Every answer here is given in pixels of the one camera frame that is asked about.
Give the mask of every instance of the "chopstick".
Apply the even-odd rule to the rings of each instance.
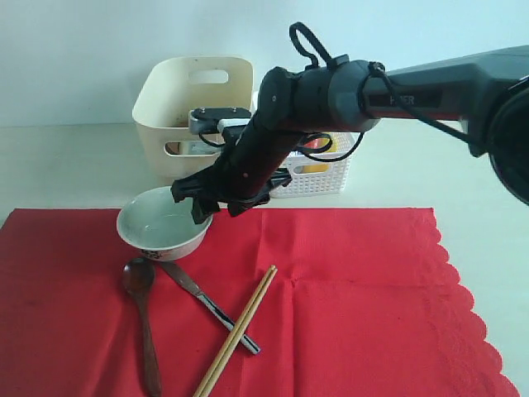
[[[207,397],[211,393],[213,386],[215,386],[217,383],[217,380],[224,370],[228,360],[230,359],[231,354],[235,351],[239,341],[245,333],[245,330],[248,328],[251,319],[254,317],[254,314],[261,303],[261,300],[263,300],[263,297],[265,296],[266,290],[270,286],[270,283],[277,272],[277,268],[272,265],[264,274],[263,278],[259,282],[259,285],[257,285],[257,288],[251,295],[248,304],[246,304],[244,310],[242,311],[241,316],[239,319],[237,319],[235,326],[224,341],[221,350],[217,353],[215,360],[200,382],[200,385],[198,386],[197,391],[195,391],[193,397]]]

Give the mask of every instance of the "bowl rim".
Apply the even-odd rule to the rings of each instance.
[[[205,222],[204,228],[200,231],[200,233],[198,233],[197,235],[189,238],[185,242],[180,242],[179,244],[175,244],[175,245],[172,245],[172,246],[162,246],[162,247],[156,247],[156,248],[153,248],[151,246],[142,246],[142,245],[139,245],[139,244],[136,244],[136,243],[132,242],[129,238],[127,238],[127,237],[125,237],[123,235],[122,230],[121,230],[122,228],[120,227],[120,224],[121,224],[120,220],[123,217],[123,213],[124,213],[125,209],[130,207],[140,196],[142,196],[144,194],[148,194],[148,193],[154,192],[155,190],[167,190],[167,189],[170,190],[170,186],[161,186],[159,188],[146,190],[145,192],[142,192],[142,193],[138,194],[137,196],[135,196],[132,200],[130,200],[128,203],[126,203],[120,209],[119,214],[116,217],[116,230],[117,230],[117,234],[119,235],[119,237],[124,242],[126,242],[129,246],[133,246],[135,248],[138,248],[140,250],[145,250],[145,251],[170,251],[170,250],[174,250],[176,248],[181,248],[183,246],[187,246],[189,243],[196,241],[197,239],[202,237],[207,232],[208,228],[212,224],[213,216],[210,216],[207,219],[207,221]]]

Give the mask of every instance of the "robotic arm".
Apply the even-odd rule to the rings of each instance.
[[[252,117],[241,108],[190,113],[191,132],[204,141],[204,134],[220,132],[225,141],[214,165],[171,187],[175,202],[193,198],[195,223],[219,211],[219,202],[231,216],[267,203],[272,189],[291,181],[279,168],[285,157],[314,134],[359,132],[350,155],[383,117],[416,118],[467,143],[475,157],[488,153],[505,187],[529,204],[529,45],[386,73],[379,62],[332,58],[300,22],[290,38],[311,64],[299,73],[268,72]],[[463,132],[437,120],[460,121]]]

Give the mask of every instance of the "white wall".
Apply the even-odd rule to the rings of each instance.
[[[527,44],[527,15],[527,0],[0,0],[0,126],[130,122],[149,70],[178,55],[299,70],[296,21],[395,69]]]

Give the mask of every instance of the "white plastic basket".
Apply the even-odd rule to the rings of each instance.
[[[226,72],[219,82],[213,73]],[[181,57],[165,60],[150,72],[132,109],[145,156],[162,184],[172,184],[213,164],[218,154],[183,155],[168,143],[198,141],[188,130],[195,108],[250,108],[253,67],[236,57]],[[221,141],[220,134],[209,136]]]
[[[355,138],[350,132],[332,132],[331,137],[336,142],[336,151],[314,155],[315,157],[324,159],[338,157],[344,155],[355,144]],[[304,174],[303,167],[307,165],[327,165],[327,169],[322,172]],[[292,175],[292,182],[287,187],[280,186],[270,192],[271,197],[286,198],[335,194],[343,191],[346,186],[350,157],[336,163],[317,163],[300,153],[291,153],[281,166],[288,169]]]

